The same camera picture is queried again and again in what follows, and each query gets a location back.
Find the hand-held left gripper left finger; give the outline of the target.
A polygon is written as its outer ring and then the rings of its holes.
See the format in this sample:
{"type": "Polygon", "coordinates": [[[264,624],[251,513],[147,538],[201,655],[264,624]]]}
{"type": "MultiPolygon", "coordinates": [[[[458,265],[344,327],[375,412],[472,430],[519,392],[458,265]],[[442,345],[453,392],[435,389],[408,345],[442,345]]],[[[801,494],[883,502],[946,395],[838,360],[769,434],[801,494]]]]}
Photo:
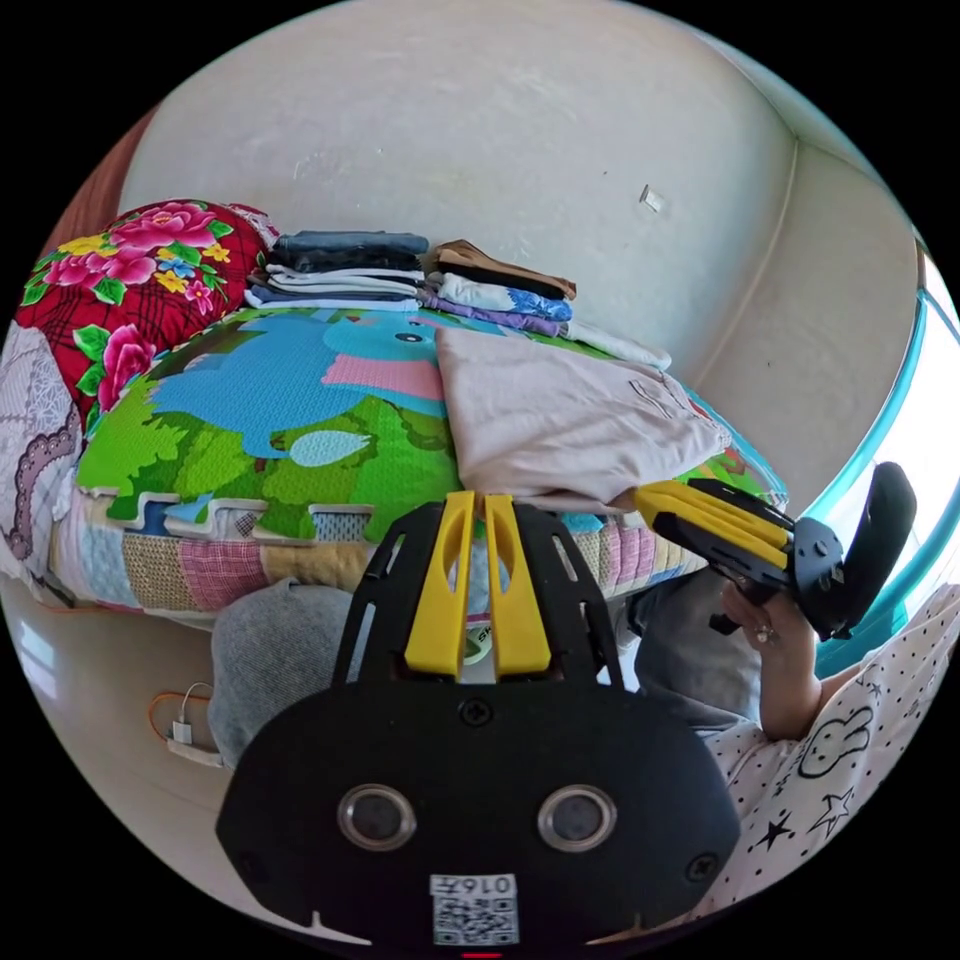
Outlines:
{"type": "Polygon", "coordinates": [[[432,534],[404,660],[411,671],[458,681],[463,665],[475,494],[450,494],[432,534]]]}

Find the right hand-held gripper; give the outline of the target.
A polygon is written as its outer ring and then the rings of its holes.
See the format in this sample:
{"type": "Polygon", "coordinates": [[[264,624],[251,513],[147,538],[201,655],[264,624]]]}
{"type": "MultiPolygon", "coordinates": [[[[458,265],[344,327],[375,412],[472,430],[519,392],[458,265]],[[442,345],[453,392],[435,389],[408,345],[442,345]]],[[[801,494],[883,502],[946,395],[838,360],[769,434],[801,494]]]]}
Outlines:
{"type": "Polygon", "coordinates": [[[843,548],[833,531],[720,480],[671,480],[634,489],[634,506],[658,535],[761,605],[788,594],[821,638],[846,638],[843,548]]]}

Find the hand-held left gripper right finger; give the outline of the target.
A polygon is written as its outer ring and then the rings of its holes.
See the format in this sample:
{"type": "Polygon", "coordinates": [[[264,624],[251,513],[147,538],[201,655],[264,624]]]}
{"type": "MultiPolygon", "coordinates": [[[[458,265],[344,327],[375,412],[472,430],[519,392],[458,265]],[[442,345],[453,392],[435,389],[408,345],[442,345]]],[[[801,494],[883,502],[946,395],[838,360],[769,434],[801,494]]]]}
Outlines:
{"type": "Polygon", "coordinates": [[[513,499],[487,495],[484,524],[495,681],[543,674],[552,655],[513,499]]]}

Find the person's right hand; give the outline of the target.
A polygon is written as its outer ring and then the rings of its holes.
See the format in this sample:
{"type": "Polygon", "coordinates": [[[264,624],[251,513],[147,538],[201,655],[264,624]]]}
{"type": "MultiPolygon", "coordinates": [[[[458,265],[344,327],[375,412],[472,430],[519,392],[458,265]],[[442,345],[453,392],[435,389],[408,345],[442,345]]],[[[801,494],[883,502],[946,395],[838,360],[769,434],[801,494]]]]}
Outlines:
{"type": "Polygon", "coordinates": [[[813,674],[818,637],[788,594],[776,593],[758,605],[737,586],[727,583],[721,605],[722,612],[760,653],[764,667],[801,677],[813,674]]]}

